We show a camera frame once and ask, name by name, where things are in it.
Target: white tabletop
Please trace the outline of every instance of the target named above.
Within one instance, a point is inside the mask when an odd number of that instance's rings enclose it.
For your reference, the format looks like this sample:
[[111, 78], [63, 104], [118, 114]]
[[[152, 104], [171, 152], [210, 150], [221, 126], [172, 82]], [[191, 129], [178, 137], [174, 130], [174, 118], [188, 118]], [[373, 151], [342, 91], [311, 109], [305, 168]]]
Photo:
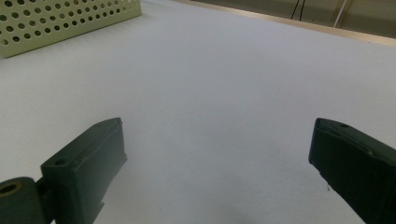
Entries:
[[121, 117], [96, 224], [362, 223], [308, 163], [315, 119], [396, 147], [396, 48], [173, 1], [0, 59], [0, 181]]

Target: wire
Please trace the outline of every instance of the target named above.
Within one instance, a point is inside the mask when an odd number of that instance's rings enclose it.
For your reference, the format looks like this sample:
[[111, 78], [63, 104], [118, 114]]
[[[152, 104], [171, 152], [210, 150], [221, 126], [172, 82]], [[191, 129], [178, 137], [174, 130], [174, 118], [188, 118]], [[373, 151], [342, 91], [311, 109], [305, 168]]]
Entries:
[[304, 4], [305, 4], [305, 0], [303, 1], [303, 6], [301, 7], [301, 11], [300, 11], [300, 20], [301, 20], [301, 18], [303, 17]]
[[297, 6], [298, 6], [299, 3], [300, 3], [300, 0], [297, 0], [296, 7], [294, 8], [293, 14], [290, 17], [291, 20], [293, 19], [294, 13], [296, 12], [296, 9], [297, 9]]

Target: perforated panel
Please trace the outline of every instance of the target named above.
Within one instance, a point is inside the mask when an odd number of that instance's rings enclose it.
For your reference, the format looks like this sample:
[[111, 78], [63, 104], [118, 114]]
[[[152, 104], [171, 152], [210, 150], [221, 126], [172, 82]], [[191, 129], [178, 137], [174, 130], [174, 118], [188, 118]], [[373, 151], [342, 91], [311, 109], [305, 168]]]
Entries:
[[0, 54], [4, 57], [141, 15], [139, 0], [0, 1]]

